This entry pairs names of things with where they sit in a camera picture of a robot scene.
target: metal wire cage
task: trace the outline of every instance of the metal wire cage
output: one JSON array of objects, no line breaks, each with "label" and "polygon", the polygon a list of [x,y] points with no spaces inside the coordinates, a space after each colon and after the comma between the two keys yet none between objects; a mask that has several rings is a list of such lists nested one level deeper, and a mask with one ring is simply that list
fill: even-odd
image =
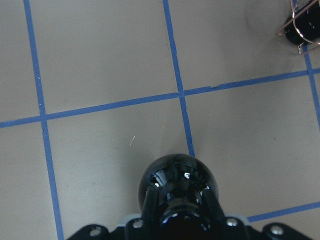
[{"label": "metal wire cage", "polygon": [[[292,10],[286,24],[276,33],[285,35],[293,44],[297,45],[298,53],[305,55],[320,47],[320,0],[289,0]],[[311,45],[304,50],[304,45]]]}]

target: floor tile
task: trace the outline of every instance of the floor tile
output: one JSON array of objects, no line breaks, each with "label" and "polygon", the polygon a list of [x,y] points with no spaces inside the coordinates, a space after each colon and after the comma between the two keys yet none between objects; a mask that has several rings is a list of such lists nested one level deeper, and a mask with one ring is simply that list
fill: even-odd
[{"label": "floor tile", "polygon": [[251,225],[258,231],[262,231],[263,227],[271,223],[284,223],[311,239],[319,239],[319,215],[320,209],[302,211],[295,214],[275,217],[263,221],[253,222]]},{"label": "floor tile", "polygon": [[0,239],[57,239],[40,123],[0,129]]},{"label": "floor tile", "polygon": [[320,134],[308,77],[186,98],[196,156],[228,213],[318,202]]},{"label": "floor tile", "polygon": [[48,113],[177,92],[162,1],[31,0]]},{"label": "floor tile", "polygon": [[171,0],[185,89],[306,69],[304,58],[275,32],[290,13],[278,0]]},{"label": "floor tile", "polygon": [[0,122],[39,115],[22,1],[0,1]]},{"label": "floor tile", "polygon": [[49,131],[66,237],[90,223],[112,230],[139,213],[148,165],[188,152],[178,99],[50,120]]}]

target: concrete floor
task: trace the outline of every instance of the concrete floor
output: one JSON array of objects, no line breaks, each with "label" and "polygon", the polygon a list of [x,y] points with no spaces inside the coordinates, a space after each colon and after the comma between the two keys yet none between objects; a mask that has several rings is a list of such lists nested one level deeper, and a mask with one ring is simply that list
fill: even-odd
[{"label": "concrete floor", "polygon": [[319,239],[320,51],[275,35],[289,14],[287,0],[0,1],[0,239],[113,230],[172,153],[210,168],[226,213]]}]

